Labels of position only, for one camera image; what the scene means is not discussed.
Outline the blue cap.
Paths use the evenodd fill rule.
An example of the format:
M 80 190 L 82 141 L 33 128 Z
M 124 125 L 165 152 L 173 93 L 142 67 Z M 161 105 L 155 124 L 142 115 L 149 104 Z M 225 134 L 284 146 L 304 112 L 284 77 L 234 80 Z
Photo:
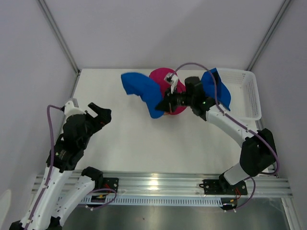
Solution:
M 221 80 L 220 74 L 217 68 L 210 70 L 211 74 L 215 78 L 216 89 L 217 89 L 217 101 L 220 102 L 228 111 L 230 111 L 230 103 L 231 103 L 231 94 L 227 87 Z M 215 87 L 211 74 L 206 71 L 204 72 L 201 82 L 203 85 L 203 90 L 206 96 L 215 97 Z
M 121 74 L 121 81 L 127 95 L 137 95 L 146 103 L 151 118 L 158 119 L 164 115 L 163 111 L 155 109 L 163 99 L 160 86 L 156 82 L 138 72 Z

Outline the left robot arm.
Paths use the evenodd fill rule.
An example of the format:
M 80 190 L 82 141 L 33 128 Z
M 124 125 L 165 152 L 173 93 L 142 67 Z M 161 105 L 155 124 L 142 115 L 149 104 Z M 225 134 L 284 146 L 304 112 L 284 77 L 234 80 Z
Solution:
M 103 172 L 93 167 L 82 171 L 75 186 L 60 199 L 66 181 L 83 157 L 92 135 L 111 122 L 111 110 L 94 103 L 88 107 L 96 113 L 79 108 L 71 99 L 60 108 L 65 114 L 63 132 L 57 140 L 53 137 L 49 122 L 51 150 L 46 162 L 43 180 L 25 216 L 10 226 L 11 230 L 60 230 L 69 215 L 87 195 L 106 192 L 117 194 L 116 190 L 104 187 Z

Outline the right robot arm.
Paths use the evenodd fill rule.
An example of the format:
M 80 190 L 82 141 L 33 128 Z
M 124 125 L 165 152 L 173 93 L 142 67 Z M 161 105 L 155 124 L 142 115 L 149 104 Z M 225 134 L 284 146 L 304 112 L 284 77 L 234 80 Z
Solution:
M 239 162 L 219 176 L 218 186 L 223 193 L 232 192 L 240 182 L 262 174 L 266 168 L 278 162 L 270 130 L 253 130 L 231 117 L 214 96 L 204 91 L 198 77 L 185 79 L 185 86 L 185 92 L 166 90 L 164 98 L 155 108 L 173 112 L 179 106 L 188 106 L 196 116 L 220 128 L 241 147 Z

